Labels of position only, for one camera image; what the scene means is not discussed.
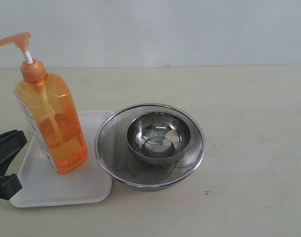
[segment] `white table surface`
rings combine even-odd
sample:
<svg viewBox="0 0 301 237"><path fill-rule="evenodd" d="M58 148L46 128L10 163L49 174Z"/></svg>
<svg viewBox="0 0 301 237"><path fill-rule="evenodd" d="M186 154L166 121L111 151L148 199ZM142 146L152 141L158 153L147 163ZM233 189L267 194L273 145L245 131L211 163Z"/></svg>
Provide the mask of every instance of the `white table surface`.
<svg viewBox="0 0 301 237"><path fill-rule="evenodd" d="M78 111L142 102L187 111L206 155L160 192L114 183L100 203L33 209L0 199L0 237L301 237L301 65L48 71L65 79ZM30 141L12 92L19 80L19 69L0 70L0 134L22 129Z"/></svg>

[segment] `white tray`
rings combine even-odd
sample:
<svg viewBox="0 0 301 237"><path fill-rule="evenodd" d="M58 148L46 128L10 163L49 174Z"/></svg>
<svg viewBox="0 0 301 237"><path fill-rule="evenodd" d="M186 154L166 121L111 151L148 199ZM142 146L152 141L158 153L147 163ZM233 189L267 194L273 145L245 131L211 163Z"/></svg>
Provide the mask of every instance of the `white tray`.
<svg viewBox="0 0 301 237"><path fill-rule="evenodd" d="M112 188L112 178L99 165L94 139L112 111L79 112L88 159L67 174L58 174L43 157L33 137L18 171L22 189L10 202L15 207L40 207L93 203L104 200Z"/></svg>

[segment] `black clamp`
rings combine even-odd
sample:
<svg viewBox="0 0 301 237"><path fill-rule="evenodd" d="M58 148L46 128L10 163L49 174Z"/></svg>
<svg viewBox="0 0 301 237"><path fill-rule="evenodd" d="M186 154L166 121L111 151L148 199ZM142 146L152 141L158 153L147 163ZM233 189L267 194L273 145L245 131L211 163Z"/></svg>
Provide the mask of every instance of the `black clamp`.
<svg viewBox="0 0 301 237"><path fill-rule="evenodd" d="M16 174L6 176L5 173L26 143L23 131L12 130L0 134L0 199L9 200L22 189Z"/></svg>

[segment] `metal mesh strainer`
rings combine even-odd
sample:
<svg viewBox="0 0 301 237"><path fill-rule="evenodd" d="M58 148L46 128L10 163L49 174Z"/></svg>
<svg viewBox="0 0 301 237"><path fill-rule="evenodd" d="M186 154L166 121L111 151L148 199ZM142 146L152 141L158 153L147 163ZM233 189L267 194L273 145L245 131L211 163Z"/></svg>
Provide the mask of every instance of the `metal mesh strainer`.
<svg viewBox="0 0 301 237"><path fill-rule="evenodd" d="M131 153L126 143L126 131L137 117L155 111L173 113L187 122L191 129L190 145L177 163L151 165ZM205 151L203 132L196 121L172 106L140 104L114 113L101 126L95 139L95 152L103 169L122 183L138 189L168 187L190 175L201 163Z"/></svg>

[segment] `orange pump bottle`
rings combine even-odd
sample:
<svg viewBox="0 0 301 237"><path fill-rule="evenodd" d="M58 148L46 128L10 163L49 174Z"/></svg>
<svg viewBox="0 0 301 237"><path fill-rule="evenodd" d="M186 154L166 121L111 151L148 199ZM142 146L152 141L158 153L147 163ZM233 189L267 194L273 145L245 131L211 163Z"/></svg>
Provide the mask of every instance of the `orange pump bottle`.
<svg viewBox="0 0 301 237"><path fill-rule="evenodd" d="M25 57L23 80L14 94L34 132L44 156L58 173L68 173L87 159L87 146L78 113L65 81L48 73L28 51L29 32L0 40L0 46L15 43Z"/></svg>

